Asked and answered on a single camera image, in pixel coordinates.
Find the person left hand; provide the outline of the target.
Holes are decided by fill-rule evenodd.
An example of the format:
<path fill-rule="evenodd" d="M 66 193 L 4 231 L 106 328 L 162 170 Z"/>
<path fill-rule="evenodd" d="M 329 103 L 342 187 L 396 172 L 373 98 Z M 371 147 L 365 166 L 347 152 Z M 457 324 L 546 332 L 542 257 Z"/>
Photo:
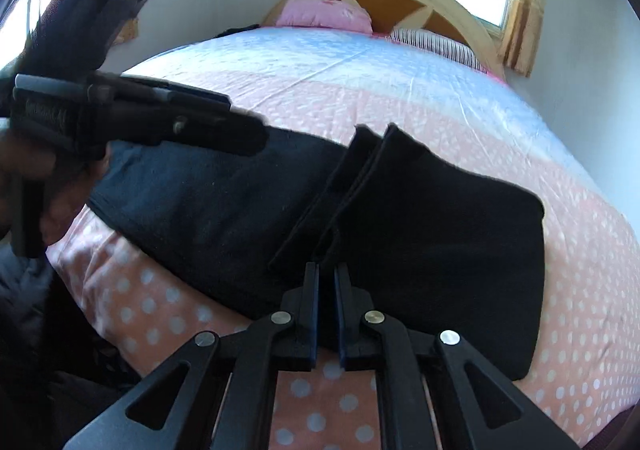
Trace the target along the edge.
<path fill-rule="evenodd" d="M 35 141 L 1 130 L 1 238 L 12 226 L 15 207 L 11 187 L 17 176 L 44 181 L 46 204 L 40 216 L 40 233 L 45 245 L 58 242 L 87 203 L 90 193 L 106 174 L 111 148 L 100 161 L 79 165 L 58 161 L 53 150 Z"/>

